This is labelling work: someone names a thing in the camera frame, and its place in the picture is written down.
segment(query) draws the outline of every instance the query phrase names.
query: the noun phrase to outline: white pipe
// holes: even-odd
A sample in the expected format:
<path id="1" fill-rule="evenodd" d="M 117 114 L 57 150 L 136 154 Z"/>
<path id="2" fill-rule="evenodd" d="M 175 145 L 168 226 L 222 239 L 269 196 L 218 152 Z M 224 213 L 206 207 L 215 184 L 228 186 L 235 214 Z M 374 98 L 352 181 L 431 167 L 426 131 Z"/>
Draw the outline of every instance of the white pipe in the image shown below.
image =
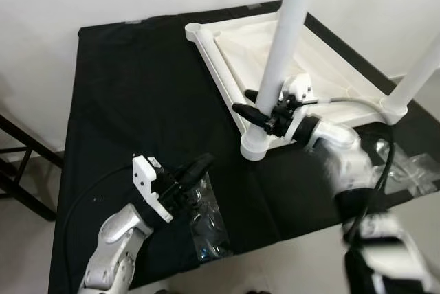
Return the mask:
<path id="1" fill-rule="evenodd" d="M 274 41 L 256 99 L 256 107 L 266 115 L 270 115 L 278 102 L 286 77 L 285 70 L 294 55 L 295 46 L 307 14 L 307 4 L 308 0 L 283 0 Z M 251 124 L 241 137 L 241 154 L 246 159 L 258 161 L 264 158 L 268 148 L 269 137 L 266 132 Z"/>
<path id="2" fill-rule="evenodd" d="M 394 88 L 393 92 L 382 100 L 384 109 L 390 113 L 396 113 L 396 115 L 405 115 L 407 111 L 406 106 L 439 65 L 440 34 L 431 42 L 423 56 Z"/>

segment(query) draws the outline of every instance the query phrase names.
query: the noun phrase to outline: white wall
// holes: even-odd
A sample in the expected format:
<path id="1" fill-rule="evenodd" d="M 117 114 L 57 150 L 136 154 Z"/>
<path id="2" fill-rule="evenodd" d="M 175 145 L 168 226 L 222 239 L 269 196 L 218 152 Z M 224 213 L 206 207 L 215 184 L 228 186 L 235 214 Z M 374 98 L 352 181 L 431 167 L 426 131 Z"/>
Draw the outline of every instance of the white wall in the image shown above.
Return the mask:
<path id="1" fill-rule="evenodd" d="M 0 111 L 62 149 L 80 27 L 260 1 L 270 0 L 0 0 Z M 312 0 L 310 12 L 395 76 L 439 31 L 439 2 Z"/>

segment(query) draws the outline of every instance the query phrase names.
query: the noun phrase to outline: floor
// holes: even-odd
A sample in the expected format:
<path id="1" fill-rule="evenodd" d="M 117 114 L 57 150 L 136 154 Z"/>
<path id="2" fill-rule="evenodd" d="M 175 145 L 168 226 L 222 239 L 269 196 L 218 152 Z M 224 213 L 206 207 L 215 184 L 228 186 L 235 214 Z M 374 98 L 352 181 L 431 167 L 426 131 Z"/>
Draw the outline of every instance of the floor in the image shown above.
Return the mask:
<path id="1" fill-rule="evenodd" d="M 436 107 L 440 76 L 430 79 L 417 101 L 440 120 Z M 22 185 L 56 207 L 60 170 L 33 158 Z M 419 248 L 440 263 L 440 192 L 395 208 Z M 0 201 L 0 286 L 3 294 L 46 293 L 54 224 L 14 200 Z M 288 293 L 348 293 L 342 268 L 340 228 L 330 227 L 293 240 L 235 256 L 139 289 L 150 294 L 171 289 L 182 294 L 242 294 L 251 289 Z"/>

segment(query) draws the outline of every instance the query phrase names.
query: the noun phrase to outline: black table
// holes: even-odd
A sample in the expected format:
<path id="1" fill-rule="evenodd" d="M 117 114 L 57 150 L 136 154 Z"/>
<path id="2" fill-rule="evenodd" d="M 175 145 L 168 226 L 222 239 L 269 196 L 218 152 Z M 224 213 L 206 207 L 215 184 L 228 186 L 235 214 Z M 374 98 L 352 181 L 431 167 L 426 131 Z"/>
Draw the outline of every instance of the black table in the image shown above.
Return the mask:
<path id="1" fill-rule="evenodd" d="M 79 31 L 50 293 L 65 293 L 61 225 L 67 209 L 97 178 L 130 163 L 133 153 L 153 153 L 172 170 L 211 152 L 216 157 L 212 185 L 235 253 L 338 223 L 321 165 L 299 147 L 271 150 L 258 163 L 242 158 L 239 131 L 197 48 L 185 38 L 187 23 L 274 12 L 279 5 L 161 16 Z M 393 89 L 392 82 L 315 18 L 309 15 L 305 24 L 384 93 Z M 371 124 L 359 131 L 381 128 Z M 396 125 L 395 136 L 409 155 L 426 152 L 440 161 L 440 126 L 415 102 Z M 368 137 L 363 141 L 369 152 L 373 143 Z M 403 191 L 388 202 L 411 198 Z M 74 288 L 94 252 L 102 222 L 128 202 L 150 220 L 151 211 L 132 184 L 129 169 L 101 183 L 72 216 L 67 252 Z M 198 265 L 186 217 L 180 216 L 143 246 L 133 286 Z"/>

